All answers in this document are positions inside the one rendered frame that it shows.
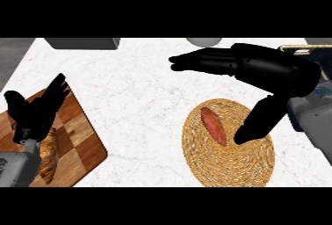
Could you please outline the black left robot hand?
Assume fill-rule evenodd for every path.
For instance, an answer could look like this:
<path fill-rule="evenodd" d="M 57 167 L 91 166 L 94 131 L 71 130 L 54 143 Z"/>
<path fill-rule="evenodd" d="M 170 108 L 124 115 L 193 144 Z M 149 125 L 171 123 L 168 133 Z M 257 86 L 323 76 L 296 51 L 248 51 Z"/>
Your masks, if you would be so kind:
<path fill-rule="evenodd" d="M 16 122 L 13 142 L 22 144 L 28 139 L 43 141 L 56 118 L 57 110 L 69 94 L 66 77 L 56 76 L 40 97 L 28 102 L 18 91 L 4 93 L 7 114 Z"/>

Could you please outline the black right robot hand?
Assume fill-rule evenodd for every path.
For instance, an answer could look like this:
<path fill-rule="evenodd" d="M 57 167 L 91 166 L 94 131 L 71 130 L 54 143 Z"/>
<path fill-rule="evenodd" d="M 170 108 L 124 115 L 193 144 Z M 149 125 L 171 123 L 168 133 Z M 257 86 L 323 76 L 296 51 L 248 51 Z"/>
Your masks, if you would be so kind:
<path fill-rule="evenodd" d="M 193 70 L 237 80 L 268 91 L 239 127 L 233 140 L 237 144 L 261 139 L 288 113 L 291 98 L 305 97 L 320 79 L 320 66 L 277 49 L 245 43 L 230 48 L 205 47 L 168 58 L 174 71 Z"/>

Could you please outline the red sweet potato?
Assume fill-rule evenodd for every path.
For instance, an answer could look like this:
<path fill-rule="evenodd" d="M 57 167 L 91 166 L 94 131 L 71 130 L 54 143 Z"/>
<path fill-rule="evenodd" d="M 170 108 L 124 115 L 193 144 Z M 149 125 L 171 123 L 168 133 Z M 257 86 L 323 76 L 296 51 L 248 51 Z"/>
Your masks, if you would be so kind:
<path fill-rule="evenodd" d="M 223 147 L 226 147 L 227 137 L 220 122 L 220 117 L 206 107 L 201 108 L 201 119 L 212 139 Z"/>

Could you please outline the round woven straw placemat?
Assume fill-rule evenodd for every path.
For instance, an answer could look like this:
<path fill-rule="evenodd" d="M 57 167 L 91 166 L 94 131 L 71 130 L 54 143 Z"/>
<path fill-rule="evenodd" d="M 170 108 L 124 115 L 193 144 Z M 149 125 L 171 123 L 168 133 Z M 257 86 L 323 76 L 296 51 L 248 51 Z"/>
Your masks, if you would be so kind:
<path fill-rule="evenodd" d="M 227 145 L 221 146 L 209 135 L 201 119 L 206 107 L 220 117 Z M 237 145 L 233 135 L 249 115 L 251 109 L 226 98 L 202 102 L 187 114 L 181 128 L 181 149 L 199 183 L 206 187 L 265 186 L 273 175 L 273 139 L 263 139 Z"/>

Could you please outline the brown wooden cutting board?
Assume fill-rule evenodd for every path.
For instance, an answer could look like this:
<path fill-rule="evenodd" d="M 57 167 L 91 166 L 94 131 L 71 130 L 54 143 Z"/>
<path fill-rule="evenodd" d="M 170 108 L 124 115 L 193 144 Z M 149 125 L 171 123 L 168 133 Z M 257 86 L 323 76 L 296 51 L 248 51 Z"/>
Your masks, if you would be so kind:
<path fill-rule="evenodd" d="M 13 143 L 16 123 L 7 111 L 0 109 L 0 152 L 23 151 Z M 59 163 L 52 182 L 35 176 L 31 187 L 74 186 L 106 159 L 106 148 L 91 127 L 80 102 L 71 92 L 59 108 L 53 122 L 59 141 Z"/>

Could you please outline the golden bread loaf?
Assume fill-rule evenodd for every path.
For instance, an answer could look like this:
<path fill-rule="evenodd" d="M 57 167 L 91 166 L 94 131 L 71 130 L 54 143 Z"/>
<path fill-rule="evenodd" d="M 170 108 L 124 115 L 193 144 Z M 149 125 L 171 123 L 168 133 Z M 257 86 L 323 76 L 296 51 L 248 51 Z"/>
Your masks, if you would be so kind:
<path fill-rule="evenodd" d="M 40 143 L 40 158 L 38 175 L 49 184 L 54 177 L 59 162 L 59 141 L 54 127 L 49 130 L 49 135 Z"/>

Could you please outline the grey round bowl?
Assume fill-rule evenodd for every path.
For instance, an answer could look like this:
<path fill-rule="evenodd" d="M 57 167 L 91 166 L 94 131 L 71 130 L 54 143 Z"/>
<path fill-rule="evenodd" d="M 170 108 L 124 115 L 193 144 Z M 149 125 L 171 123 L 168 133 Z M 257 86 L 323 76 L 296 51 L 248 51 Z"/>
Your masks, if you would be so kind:
<path fill-rule="evenodd" d="M 214 47 L 221 41 L 221 38 L 187 38 L 187 42 L 196 47 Z"/>

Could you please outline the dark grey box appliance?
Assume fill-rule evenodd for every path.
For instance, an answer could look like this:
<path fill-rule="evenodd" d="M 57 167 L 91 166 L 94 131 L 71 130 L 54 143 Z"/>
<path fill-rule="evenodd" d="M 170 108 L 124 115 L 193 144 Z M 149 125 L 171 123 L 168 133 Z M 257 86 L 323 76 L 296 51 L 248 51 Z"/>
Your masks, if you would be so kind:
<path fill-rule="evenodd" d="M 115 50 L 119 38 L 46 38 L 54 49 Z"/>

